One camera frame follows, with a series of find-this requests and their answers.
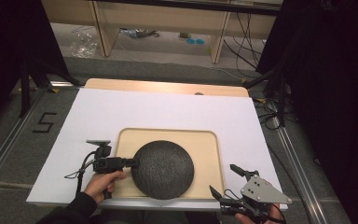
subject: black sleeve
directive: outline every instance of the black sleeve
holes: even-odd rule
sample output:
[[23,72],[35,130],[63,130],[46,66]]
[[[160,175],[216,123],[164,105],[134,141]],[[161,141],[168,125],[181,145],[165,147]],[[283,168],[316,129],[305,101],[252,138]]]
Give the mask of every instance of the black sleeve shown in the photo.
[[86,193],[80,192],[65,208],[56,207],[37,224],[83,224],[90,223],[89,217],[97,208],[97,203]]

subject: wooden tray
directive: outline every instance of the wooden tray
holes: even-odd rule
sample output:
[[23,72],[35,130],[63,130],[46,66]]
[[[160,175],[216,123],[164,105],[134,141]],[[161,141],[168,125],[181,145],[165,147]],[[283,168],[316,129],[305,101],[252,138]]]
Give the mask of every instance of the wooden tray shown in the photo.
[[[216,135],[208,131],[124,129],[120,132],[116,157],[132,158],[143,145],[156,141],[171,141],[183,147],[194,163],[194,179],[190,188],[179,198],[212,199],[209,186],[224,191],[219,149]],[[130,168],[124,168],[127,178],[116,183],[115,197],[145,197],[136,188]]]

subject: gray carpet floor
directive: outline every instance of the gray carpet floor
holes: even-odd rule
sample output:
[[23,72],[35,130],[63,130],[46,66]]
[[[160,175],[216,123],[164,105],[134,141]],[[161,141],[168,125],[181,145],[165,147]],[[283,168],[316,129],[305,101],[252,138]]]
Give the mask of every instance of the gray carpet floor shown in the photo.
[[[225,69],[235,76],[233,77],[222,71],[191,65],[107,62],[77,58],[65,58],[65,61],[71,75],[82,81],[86,81],[90,77],[103,77],[240,86],[241,81],[235,77],[242,77],[236,69]],[[254,72],[242,72],[248,76],[256,76]],[[261,83],[251,88],[249,90],[250,95],[254,98],[263,97],[264,84]],[[34,108],[17,144],[0,169],[0,223],[35,223],[51,211],[51,207],[37,207],[26,203],[25,200],[60,132],[76,94],[76,88],[60,89],[56,93],[46,92]],[[268,113],[264,106],[258,104],[255,104],[255,106],[258,115]],[[21,94],[15,89],[11,99],[7,101],[0,113],[0,146],[18,120],[20,109]],[[53,125],[48,133],[36,133],[34,131],[48,128],[47,125],[38,124],[44,113],[55,113],[55,115],[46,115],[44,118],[44,121],[52,122]],[[301,128],[301,123],[296,120],[296,114],[291,114],[286,118],[286,130],[302,166],[307,171],[307,176],[323,207],[328,222],[350,223],[337,196],[331,189],[323,169],[313,161],[311,146]],[[288,173],[286,173],[277,158],[271,154],[283,193],[294,199],[294,202],[289,205],[289,209],[284,212],[287,223],[309,223],[306,210],[294,184],[288,177],[290,175],[294,178],[293,170],[287,160],[279,135],[276,130],[270,130],[264,124],[261,127],[267,143],[288,170]],[[218,216],[223,223],[238,223],[233,217],[221,216],[220,214]]]

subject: hand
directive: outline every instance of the hand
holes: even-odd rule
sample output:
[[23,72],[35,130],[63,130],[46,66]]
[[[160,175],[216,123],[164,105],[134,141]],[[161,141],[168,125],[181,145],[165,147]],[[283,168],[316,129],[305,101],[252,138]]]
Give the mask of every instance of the hand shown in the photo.
[[101,203],[104,199],[103,191],[107,189],[110,193],[115,190],[115,181],[126,178],[126,173],[116,171],[111,174],[95,174],[89,181],[84,190],[96,203]]
[[[276,219],[282,220],[283,217],[281,216],[281,212],[278,211],[279,208],[279,204],[275,203],[275,206],[271,206],[268,212],[268,216],[269,217],[274,217]],[[244,216],[243,214],[237,213],[235,214],[235,218],[241,223],[241,224],[255,224],[250,218],[248,218],[247,216]],[[274,224],[276,222],[270,221],[268,220],[267,222],[265,222],[265,224]]]

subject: white table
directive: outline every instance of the white table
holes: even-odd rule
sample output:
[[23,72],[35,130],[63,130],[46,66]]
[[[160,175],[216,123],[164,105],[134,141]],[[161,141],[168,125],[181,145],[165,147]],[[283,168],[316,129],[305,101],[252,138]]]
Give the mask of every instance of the white table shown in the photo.
[[[193,95],[189,92],[150,92],[143,91],[144,86],[147,85],[141,85],[137,91],[79,90],[27,202],[37,205],[63,205],[71,202],[75,197],[77,181],[65,179],[64,176],[77,171],[85,156],[96,149],[96,146],[87,144],[86,140],[110,139],[110,146],[115,150],[118,134],[126,128],[214,132],[220,147],[227,189],[240,195],[240,189],[246,184],[244,177],[229,169],[229,165],[233,163],[244,170],[258,170],[263,178],[282,191],[251,98]],[[92,174],[92,168],[89,168],[84,175],[82,189]],[[179,198],[168,201],[113,198],[103,201],[101,207],[208,211],[220,209],[216,200]]]

